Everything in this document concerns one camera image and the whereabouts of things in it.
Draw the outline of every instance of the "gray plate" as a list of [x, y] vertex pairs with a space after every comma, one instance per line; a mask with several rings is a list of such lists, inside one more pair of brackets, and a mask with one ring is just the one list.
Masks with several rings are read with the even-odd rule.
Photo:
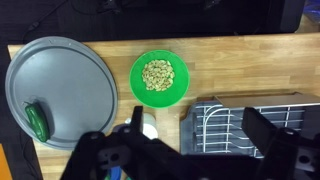
[[113, 77], [91, 49], [62, 37], [45, 37], [24, 46], [13, 58], [6, 76], [10, 110], [33, 139], [24, 111], [38, 101], [50, 129], [47, 146], [72, 150], [88, 131], [106, 132], [117, 110]]

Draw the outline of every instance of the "wooden countertop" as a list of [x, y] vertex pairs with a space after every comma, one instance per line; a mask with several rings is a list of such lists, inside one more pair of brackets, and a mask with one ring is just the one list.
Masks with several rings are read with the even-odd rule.
[[[157, 119], [159, 137], [179, 150], [179, 121], [200, 97], [219, 94], [300, 91], [320, 95], [320, 33], [84, 43], [107, 64], [116, 81], [119, 108], [114, 125], [140, 103], [129, 88], [129, 71], [144, 52], [166, 49], [185, 60], [190, 89], [175, 106], [145, 107]], [[9, 46], [13, 56], [21, 46]], [[59, 179], [70, 152], [35, 142], [44, 179]]]

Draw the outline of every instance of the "metal wire rack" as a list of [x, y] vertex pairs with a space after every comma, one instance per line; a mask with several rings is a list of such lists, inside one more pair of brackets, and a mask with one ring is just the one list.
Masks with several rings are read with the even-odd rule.
[[[199, 153], [238, 153], [263, 158], [241, 129], [244, 108], [225, 108], [221, 104], [198, 105], [194, 117], [194, 151]], [[303, 107], [256, 107], [277, 127], [300, 131]]]

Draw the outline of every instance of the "white object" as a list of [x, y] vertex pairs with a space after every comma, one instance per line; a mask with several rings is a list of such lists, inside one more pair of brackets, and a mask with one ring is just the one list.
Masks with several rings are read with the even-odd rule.
[[[125, 123], [130, 124], [131, 118], [126, 119]], [[143, 113], [143, 132], [149, 139], [158, 138], [156, 119], [149, 113]]]

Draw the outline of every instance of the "green chili pepper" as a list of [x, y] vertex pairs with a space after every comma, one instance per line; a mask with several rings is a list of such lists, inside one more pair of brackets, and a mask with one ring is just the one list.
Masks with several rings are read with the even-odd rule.
[[41, 142], [49, 139], [49, 128], [46, 117], [38, 103], [28, 104], [25, 111], [29, 118], [31, 129]]

